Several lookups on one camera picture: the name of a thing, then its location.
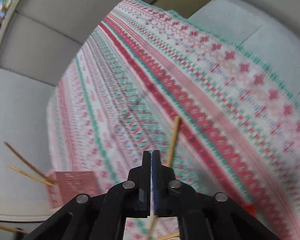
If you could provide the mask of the wooden chopstick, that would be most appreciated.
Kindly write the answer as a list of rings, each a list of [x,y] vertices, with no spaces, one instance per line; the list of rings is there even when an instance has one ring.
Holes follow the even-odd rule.
[[[17,157],[19,158],[27,167],[29,167],[34,173],[38,174],[40,178],[46,179],[49,182],[55,184],[55,182],[47,177],[42,171],[32,165],[29,161],[27,161],[15,148],[13,148],[8,142],[4,142],[4,145]]]
[[[28,235],[29,234],[28,232],[26,232],[24,230],[10,228],[10,227],[3,226],[3,225],[0,225],[0,230],[11,232],[11,233],[21,233],[22,235]]]
[[[26,177],[29,177],[29,178],[35,180],[35,181],[38,181],[38,182],[40,182],[40,183],[42,183],[42,184],[45,184],[45,185],[48,185],[48,186],[51,186],[51,187],[55,187],[55,184],[49,182],[49,181],[46,180],[46,179],[39,178],[39,177],[37,177],[37,176],[34,176],[34,175],[32,175],[32,174],[29,174],[29,173],[27,173],[27,172],[25,172],[25,171],[23,171],[23,170],[20,170],[20,169],[18,169],[18,168],[16,168],[16,167],[12,166],[12,165],[10,165],[10,164],[7,164],[6,166],[9,167],[9,168],[11,168],[12,170],[14,170],[14,171],[16,171],[16,172],[18,172],[18,173],[24,175],[24,176],[26,176]]]
[[[170,239],[174,239],[174,238],[179,238],[179,232],[171,233],[169,235],[162,236],[160,238],[156,238],[155,240],[170,240]]]
[[[178,131],[179,131],[179,125],[181,122],[181,117],[176,116],[174,119],[174,127],[173,127],[173,132],[172,132],[172,136],[171,136],[171,141],[170,141],[170,147],[168,150],[168,155],[167,155],[167,160],[165,163],[165,166],[167,167],[172,167],[173,164],[173,158],[174,158],[174,149],[175,146],[177,144],[177,139],[178,139]],[[154,228],[156,226],[158,217],[157,216],[153,216],[152,221],[151,221],[151,226],[149,228],[148,234],[147,234],[147,240],[151,239],[152,235],[153,235],[153,231]]]

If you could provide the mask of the pink perforated utensil holder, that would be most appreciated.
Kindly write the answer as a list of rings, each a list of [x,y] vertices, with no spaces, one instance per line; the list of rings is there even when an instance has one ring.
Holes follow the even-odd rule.
[[[56,211],[78,194],[86,193],[91,197],[101,193],[97,179],[92,171],[52,171],[47,176],[55,186],[47,186],[47,199],[50,209]]]

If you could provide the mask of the patterned striped tablecloth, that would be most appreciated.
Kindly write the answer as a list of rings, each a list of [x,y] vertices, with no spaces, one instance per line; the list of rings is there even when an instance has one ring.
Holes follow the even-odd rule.
[[[175,11],[122,0],[83,43],[47,106],[55,171],[92,171],[101,193],[144,151],[166,161],[181,117],[176,178],[253,205],[300,239],[300,114],[268,64]]]

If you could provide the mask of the white kitchen cabinets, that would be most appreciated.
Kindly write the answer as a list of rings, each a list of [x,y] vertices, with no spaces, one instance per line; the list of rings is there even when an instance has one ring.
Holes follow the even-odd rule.
[[[0,32],[0,68],[57,85],[68,64],[122,0],[13,0]]]

